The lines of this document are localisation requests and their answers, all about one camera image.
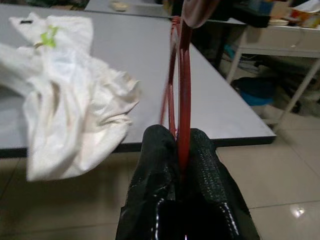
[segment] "tile floor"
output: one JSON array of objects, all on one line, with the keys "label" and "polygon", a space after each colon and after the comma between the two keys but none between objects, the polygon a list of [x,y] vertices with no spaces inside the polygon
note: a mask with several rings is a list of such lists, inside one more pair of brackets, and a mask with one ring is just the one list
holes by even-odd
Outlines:
[{"label": "tile floor", "polygon": [[[320,118],[290,114],[273,144],[217,150],[263,240],[320,239],[319,142]],[[26,182],[24,158],[1,159],[0,240],[114,240],[138,158],[115,153],[50,182]]]}]

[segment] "white table leg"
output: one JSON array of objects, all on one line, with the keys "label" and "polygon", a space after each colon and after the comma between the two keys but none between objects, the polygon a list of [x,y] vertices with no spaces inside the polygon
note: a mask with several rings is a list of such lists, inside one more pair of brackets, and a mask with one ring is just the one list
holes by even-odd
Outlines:
[{"label": "white table leg", "polygon": [[301,95],[304,93],[305,89],[307,88],[308,84],[312,80],[313,76],[316,74],[318,69],[320,68],[320,58],[318,58],[315,63],[312,65],[311,69],[303,79],[302,83],[300,84],[299,88],[293,95],[291,101],[289,104],[286,106],[284,112],[279,118],[278,124],[273,128],[273,131],[276,132],[279,130],[281,123],[284,121],[285,117],[287,116],[288,113],[291,112],[292,108],[295,106],[296,102],[299,100]]},{"label": "white table leg", "polygon": [[241,55],[242,55],[242,51],[241,51],[240,48],[238,48],[238,50],[236,51],[236,53],[234,55],[230,71],[229,71],[229,73],[228,73],[228,75],[226,77],[226,82],[228,84],[230,84],[232,82],[232,80],[233,80],[233,77],[234,77],[235,72],[236,72],[237,67],[238,67],[238,63],[239,63],[240,58],[241,58]]}]

